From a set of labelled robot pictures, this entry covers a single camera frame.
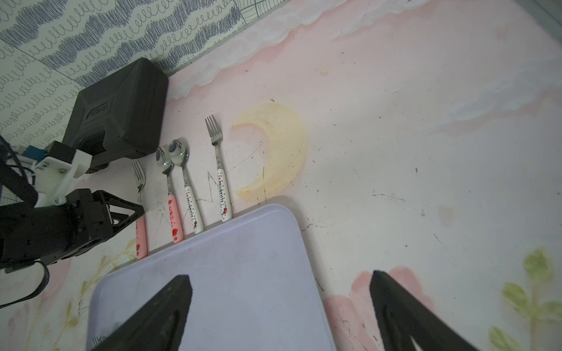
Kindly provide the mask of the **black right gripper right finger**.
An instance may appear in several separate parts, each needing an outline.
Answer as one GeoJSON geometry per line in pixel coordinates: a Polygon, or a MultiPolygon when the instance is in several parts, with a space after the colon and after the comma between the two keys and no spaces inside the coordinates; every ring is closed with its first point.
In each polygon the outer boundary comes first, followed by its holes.
{"type": "Polygon", "coordinates": [[[474,350],[388,273],[374,271],[370,295],[385,350],[474,350]]]}

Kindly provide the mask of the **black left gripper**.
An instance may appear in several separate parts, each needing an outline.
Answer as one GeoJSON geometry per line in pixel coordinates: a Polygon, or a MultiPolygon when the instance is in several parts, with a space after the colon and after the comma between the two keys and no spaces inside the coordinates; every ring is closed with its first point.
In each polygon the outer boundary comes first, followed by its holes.
{"type": "Polygon", "coordinates": [[[1,207],[1,268],[47,266],[79,256],[113,238],[145,215],[142,205],[109,192],[82,189],[62,206],[1,207]]]}

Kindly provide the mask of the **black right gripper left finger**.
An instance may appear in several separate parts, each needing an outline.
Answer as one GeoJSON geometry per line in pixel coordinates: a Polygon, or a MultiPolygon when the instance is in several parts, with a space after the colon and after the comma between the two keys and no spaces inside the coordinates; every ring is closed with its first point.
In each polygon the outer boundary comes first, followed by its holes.
{"type": "Polygon", "coordinates": [[[192,297],[193,288],[189,276],[175,276],[94,349],[178,350],[192,297]]]}

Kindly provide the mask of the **pink handle fork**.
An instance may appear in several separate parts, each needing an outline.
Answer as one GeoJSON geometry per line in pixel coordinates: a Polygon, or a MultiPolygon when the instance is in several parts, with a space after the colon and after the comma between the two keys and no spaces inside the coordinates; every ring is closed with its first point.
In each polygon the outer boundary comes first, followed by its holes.
{"type": "MultiPolygon", "coordinates": [[[[146,184],[146,175],[139,161],[132,164],[133,172],[136,177],[137,184],[137,202],[140,206],[142,203],[142,190],[146,184]]],[[[146,220],[142,215],[136,221],[136,257],[138,260],[144,259],[148,255],[148,244],[146,235],[146,220]]]]}

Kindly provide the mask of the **pink handle spoon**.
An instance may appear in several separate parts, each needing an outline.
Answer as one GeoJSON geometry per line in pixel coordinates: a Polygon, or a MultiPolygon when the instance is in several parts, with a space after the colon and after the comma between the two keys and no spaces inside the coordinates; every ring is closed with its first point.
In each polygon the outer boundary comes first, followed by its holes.
{"type": "Polygon", "coordinates": [[[184,240],[184,231],[181,224],[180,212],[177,199],[174,194],[174,186],[172,184],[172,170],[174,164],[169,158],[167,151],[163,147],[159,147],[156,152],[156,162],[162,168],[162,173],[166,176],[167,190],[168,190],[168,210],[171,223],[171,235],[174,244],[184,240]]]}

